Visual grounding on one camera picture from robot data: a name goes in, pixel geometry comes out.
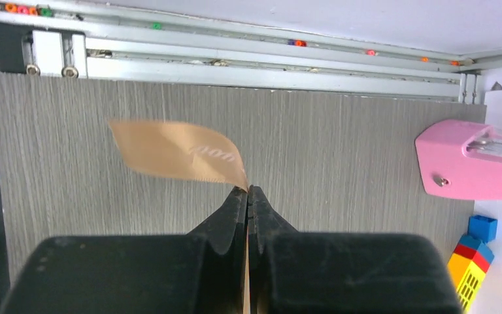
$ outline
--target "bolt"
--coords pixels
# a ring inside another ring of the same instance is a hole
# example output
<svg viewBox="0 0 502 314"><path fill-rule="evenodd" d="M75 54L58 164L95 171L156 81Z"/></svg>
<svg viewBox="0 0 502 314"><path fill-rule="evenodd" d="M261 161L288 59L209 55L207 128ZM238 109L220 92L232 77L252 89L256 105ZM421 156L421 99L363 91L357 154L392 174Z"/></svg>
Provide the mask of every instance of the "bolt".
<svg viewBox="0 0 502 314"><path fill-rule="evenodd" d="M435 177L434 182L436 182L437 185L444 187L449 184L449 180L445 178L440 178L440 177Z"/></svg>
<svg viewBox="0 0 502 314"><path fill-rule="evenodd" d="M65 67L62 69L62 76L75 79L78 77L78 70L74 67Z"/></svg>
<svg viewBox="0 0 502 314"><path fill-rule="evenodd" d="M39 68L37 67L37 65L28 64L26 66L26 73L28 75L39 75L40 71L39 71Z"/></svg>

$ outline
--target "red lego brick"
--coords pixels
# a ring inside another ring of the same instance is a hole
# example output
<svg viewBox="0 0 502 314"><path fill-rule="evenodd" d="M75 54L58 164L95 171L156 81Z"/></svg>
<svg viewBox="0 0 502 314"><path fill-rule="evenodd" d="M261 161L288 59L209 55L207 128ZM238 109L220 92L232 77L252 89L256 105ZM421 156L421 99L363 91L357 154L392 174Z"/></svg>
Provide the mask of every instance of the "red lego brick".
<svg viewBox="0 0 502 314"><path fill-rule="evenodd" d="M477 252L472 260L484 273L487 273L488 269L490 269L490 263L488 263L480 252Z"/></svg>
<svg viewBox="0 0 502 314"><path fill-rule="evenodd" d="M488 272L488 269L490 268L490 263L488 263L482 254L470 247L457 244L453 253L472 260L484 273Z"/></svg>
<svg viewBox="0 0 502 314"><path fill-rule="evenodd" d="M459 240L459 244L478 251L490 264L494 261L494 253L481 239L476 239L471 235L465 234Z"/></svg>
<svg viewBox="0 0 502 314"><path fill-rule="evenodd" d="M475 257L477 251L471 249L470 247L466 247L465 245L457 244L457 246L455 247L455 251L453 251L453 253L472 260Z"/></svg>

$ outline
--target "white ceiling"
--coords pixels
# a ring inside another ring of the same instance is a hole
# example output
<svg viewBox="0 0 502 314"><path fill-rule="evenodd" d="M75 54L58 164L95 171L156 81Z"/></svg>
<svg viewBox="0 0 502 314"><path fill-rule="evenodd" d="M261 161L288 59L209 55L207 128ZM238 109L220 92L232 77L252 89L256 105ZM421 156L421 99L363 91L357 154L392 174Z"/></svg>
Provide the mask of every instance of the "white ceiling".
<svg viewBox="0 0 502 314"><path fill-rule="evenodd" d="M502 48L502 0L93 1L451 54Z"/></svg>

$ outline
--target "orange bead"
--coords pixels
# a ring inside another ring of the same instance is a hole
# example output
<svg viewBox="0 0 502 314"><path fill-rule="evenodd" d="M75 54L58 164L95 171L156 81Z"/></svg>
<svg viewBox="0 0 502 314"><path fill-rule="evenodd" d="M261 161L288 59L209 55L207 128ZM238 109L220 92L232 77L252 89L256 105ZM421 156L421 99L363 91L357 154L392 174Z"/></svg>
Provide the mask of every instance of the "orange bead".
<svg viewBox="0 0 502 314"><path fill-rule="evenodd" d="M5 10L10 13L16 13L18 11L18 7L14 3L7 3L5 5Z"/></svg>

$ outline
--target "lego brick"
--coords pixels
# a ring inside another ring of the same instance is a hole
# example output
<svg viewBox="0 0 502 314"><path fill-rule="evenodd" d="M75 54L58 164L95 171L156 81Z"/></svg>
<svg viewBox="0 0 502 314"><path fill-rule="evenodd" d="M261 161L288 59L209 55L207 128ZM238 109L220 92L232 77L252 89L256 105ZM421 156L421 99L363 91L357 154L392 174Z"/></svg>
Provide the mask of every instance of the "lego brick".
<svg viewBox="0 0 502 314"><path fill-rule="evenodd" d="M497 234L497 219L475 215L469 219L469 235L488 243Z"/></svg>
<svg viewBox="0 0 502 314"><path fill-rule="evenodd" d="M486 274L471 262L456 289L464 313L468 313L485 277Z"/></svg>
<svg viewBox="0 0 502 314"><path fill-rule="evenodd" d="M484 273L488 272L488 269L490 268L490 263L482 256L482 254L470 247L457 244L453 253L472 260Z"/></svg>
<svg viewBox="0 0 502 314"><path fill-rule="evenodd" d="M470 259L462 257L458 254L451 254L451 258L447 263L447 269L449 271L449 276L451 277L451 282L453 282L453 287L458 288L461 280L465 276L465 273L469 269L470 264L474 264Z"/></svg>
<svg viewBox="0 0 502 314"><path fill-rule="evenodd" d="M457 244L453 253L459 254L462 257L466 257L466 258L472 260L475 257L477 251L475 249L470 248L470 247L466 247L465 245Z"/></svg>
<svg viewBox="0 0 502 314"><path fill-rule="evenodd" d="M459 244L480 252L489 264L494 261L494 254L492 250L490 250L490 248L480 239L475 239L471 235L465 234L459 240Z"/></svg>
<svg viewBox="0 0 502 314"><path fill-rule="evenodd" d="M490 269L490 263L480 254L476 252L474 257L471 259L484 273L488 272Z"/></svg>

